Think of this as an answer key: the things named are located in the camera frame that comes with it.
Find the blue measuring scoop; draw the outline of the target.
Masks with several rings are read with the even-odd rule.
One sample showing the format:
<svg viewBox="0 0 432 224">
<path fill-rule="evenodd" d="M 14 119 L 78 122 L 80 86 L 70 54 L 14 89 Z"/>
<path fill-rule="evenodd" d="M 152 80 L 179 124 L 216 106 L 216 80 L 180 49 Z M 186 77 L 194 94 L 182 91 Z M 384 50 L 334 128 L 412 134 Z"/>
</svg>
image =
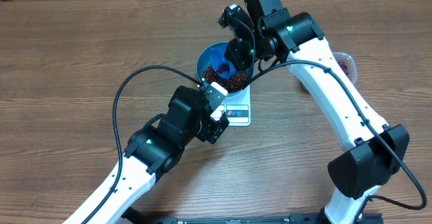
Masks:
<svg viewBox="0 0 432 224">
<path fill-rule="evenodd" d="M 233 65 L 233 63 L 225 57 L 225 52 L 227 49 L 227 43 L 219 43 L 215 47 L 210 48 L 209 53 L 209 61 L 211 66 L 213 67 L 214 71 L 218 76 L 220 76 L 223 79 L 229 79 L 232 75 L 236 73 L 236 69 Z M 230 66 L 230 73 L 229 74 L 218 74 L 217 68 L 221 63 L 227 63 Z"/>
</svg>

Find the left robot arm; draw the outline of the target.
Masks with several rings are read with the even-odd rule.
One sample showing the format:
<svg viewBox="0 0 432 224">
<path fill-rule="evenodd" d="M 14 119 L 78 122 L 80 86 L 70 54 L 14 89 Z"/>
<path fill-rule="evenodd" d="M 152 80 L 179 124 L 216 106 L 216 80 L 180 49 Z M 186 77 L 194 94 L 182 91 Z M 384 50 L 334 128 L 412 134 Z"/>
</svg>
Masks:
<svg viewBox="0 0 432 224">
<path fill-rule="evenodd" d="M 211 144 L 218 140 L 229 121 L 226 115 L 218 120 L 211 115 L 227 95 L 215 82 L 197 89 L 179 86 L 167 113 L 154 116 L 130 137 L 110 175 L 66 223 L 116 223 L 180 161 L 193 138 Z"/>
</svg>

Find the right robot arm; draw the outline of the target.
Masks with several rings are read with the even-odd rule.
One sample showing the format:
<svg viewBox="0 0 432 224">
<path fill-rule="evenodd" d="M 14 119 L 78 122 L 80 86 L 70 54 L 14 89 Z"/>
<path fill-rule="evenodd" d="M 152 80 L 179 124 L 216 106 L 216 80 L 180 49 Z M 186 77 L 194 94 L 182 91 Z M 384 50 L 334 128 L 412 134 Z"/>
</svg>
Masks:
<svg viewBox="0 0 432 224">
<path fill-rule="evenodd" d="M 405 169 L 410 141 L 362 98 L 338 65 L 322 29 L 306 12 L 291 15 L 280 0 L 244 0 L 226 7 L 218 22 L 234 38 L 225 57 L 238 71 L 259 59 L 277 59 L 306 87 L 328 118 L 342 154 L 328 166 L 335 190 L 318 223 L 365 223 L 363 210 L 378 189 Z"/>
</svg>

